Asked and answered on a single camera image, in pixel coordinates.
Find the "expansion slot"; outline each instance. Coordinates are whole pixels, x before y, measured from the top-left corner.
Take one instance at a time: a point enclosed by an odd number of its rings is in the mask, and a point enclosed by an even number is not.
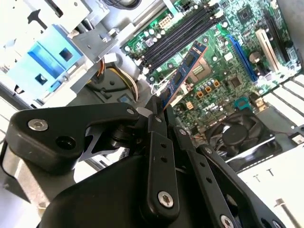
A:
[[[221,21],[221,18],[213,18],[210,21],[196,27],[193,32],[186,34],[187,37],[183,37],[179,40],[178,43],[170,44],[168,49],[165,49],[160,55],[154,58],[156,61],[153,62],[153,59],[147,63],[147,65],[150,67],[150,72],[160,67],[164,62],[173,57],[176,52],[181,51],[183,48],[185,48],[185,46],[194,41],[199,35],[206,32],[209,28],[217,24],[219,21]]]
[[[266,31],[264,29],[259,29],[258,31],[256,31],[256,36],[258,41],[260,42],[263,52],[265,53],[265,56],[268,60],[271,70],[274,72],[279,72],[280,64],[270,44]]]
[[[240,58],[245,70],[247,71],[247,73],[249,74],[249,77],[251,79],[251,81],[255,82],[257,81],[257,75],[255,74],[251,64],[249,63],[242,47],[240,46],[239,42],[237,40],[235,40],[232,35],[227,35],[227,37],[231,40],[233,48],[235,50],[235,52],[237,53],[238,57]]]
[[[176,70],[172,79],[168,82],[164,92],[160,95],[162,106],[165,109],[175,97],[180,86],[186,81],[189,72],[195,63],[204,55],[207,47],[195,41],[187,55]]]
[[[289,55],[286,51],[284,43],[282,42],[282,40],[280,38],[279,32],[276,28],[275,21],[273,20],[273,18],[271,17],[270,13],[267,10],[264,11],[264,14],[265,14],[265,20],[266,20],[267,27],[269,28],[270,34],[274,38],[274,42],[278,47],[278,52],[279,52],[282,60],[285,62],[289,62],[290,61]]]
[[[219,7],[218,4],[215,4],[211,7],[201,8],[198,12],[195,12],[194,15],[189,17],[184,23],[178,26],[174,31],[172,31],[168,36],[160,39],[154,46],[148,49],[148,51],[144,54],[144,59],[148,60],[161,51],[163,48],[167,47],[170,42],[174,42],[178,39],[181,34],[184,34],[191,29],[195,28],[198,23],[203,21],[204,16],[217,9]]]

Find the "ram slot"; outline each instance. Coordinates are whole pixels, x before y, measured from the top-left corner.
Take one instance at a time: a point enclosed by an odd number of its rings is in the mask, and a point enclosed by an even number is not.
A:
[[[168,49],[166,49],[160,56],[157,56],[156,61],[149,62],[148,65],[150,67],[150,72],[154,71],[158,67],[160,67],[164,62],[168,61],[172,58],[177,52],[181,51],[185,48],[189,43],[194,41],[198,36],[209,30],[213,25],[217,24],[221,21],[221,18],[213,18],[210,21],[201,24],[199,27],[195,28],[193,32],[189,33],[186,38],[179,40],[178,43],[173,43],[170,45]]]
[[[211,7],[202,8],[198,12],[195,12],[195,14],[192,17],[189,17],[186,19],[184,23],[182,23],[180,26],[178,26],[173,32],[171,32],[168,36],[163,37],[159,40],[154,46],[148,49],[148,51],[144,54],[144,59],[148,60],[151,57],[153,57],[157,52],[165,48],[168,43],[172,41],[176,41],[177,36],[181,33],[185,33],[193,29],[197,26],[198,23],[200,23],[204,15],[208,14],[209,12],[212,12],[213,10],[217,9],[219,7],[218,4],[215,4]]]

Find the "motherboard chip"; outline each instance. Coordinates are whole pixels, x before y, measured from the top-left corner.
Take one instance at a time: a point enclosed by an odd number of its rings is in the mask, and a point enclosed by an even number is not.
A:
[[[174,78],[173,78],[173,81],[174,81],[174,83],[175,83],[176,85],[177,85],[178,82],[180,81],[181,77],[182,77],[181,72],[178,71],[178,72],[176,73],[176,75],[174,76]]]
[[[189,66],[191,66],[191,64],[193,63],[194,60],[195,60],[195,57],[193,55],[188,55],[185,63],[189,67]]]
[[[153,44],[154,44],[154,42],[153,42],[153,40],[151,38],[149,38],[149,39],[146,40],[146,45],[148,47],[151,47]]]
[[[238,77],[234,77],[230,81],[231,81],[233,87],[235,87],[235,88],[238,87],[241,84],[241,82],[239,81]]]
[[[237,13],[237,17],[242,25],[253,18],[253,13],[249,5],[246,5],[241,11]]]

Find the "chip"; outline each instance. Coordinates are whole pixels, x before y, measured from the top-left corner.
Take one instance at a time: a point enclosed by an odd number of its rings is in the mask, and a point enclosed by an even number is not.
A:
[[[253,13],[249,5],[246,5],[242,10],[237,13],[237,17],[242,25],[246,24],[253,18]]]
[[[207,87],[205,88],[205,90],[206,90],[207,93],[210,93],[212,89],[211,89],[209,86],[207,86]]]
[[[178,82],[180,81],[181,77],[182,77],[182,75],[181,75],[180,71],[178,71],[178,72],[176,73],[176,75],[174,76],[174,78],[173,78],[173,81],[174,81],[174,83],[175,83],[176,85],[177,85]]]
[[[227,2],[224,2],[223,4],[222,4],[222,7],[223,8],[226,8],[228,6],[228,3]]]
[[[148,47],[151,47],[154,44],[154,42],[151,38],[149,38],[149,39],[146,40],[146,44],[147,44]]]
[[[233,79],[230,80],[230,82],[232,83],[233,87],[235,87],[235,88],[241,84],[238,77],[234,77]]]
[[[186,61],[185,61],[186,66],[190,67],[194,60],[195,60],[195,57],[193,55],[188,55],[188,57],[186,58]]]
[[[199,98],[204,96],[204,94],[201,91],[197,92],[196,94],[198,95]]]
[[[214,83],[213,83],[213,85],[214,85],[215,87],[219,87],[219,81],[218,81],[218,80],[215,80]]]

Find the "cpu fan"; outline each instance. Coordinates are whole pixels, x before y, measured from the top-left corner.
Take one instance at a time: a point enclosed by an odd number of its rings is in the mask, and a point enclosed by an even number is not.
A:
[[[226,152],[226,160],[272,137],[270,130],[249,109],[237,111],[206,131],[215,151]]]

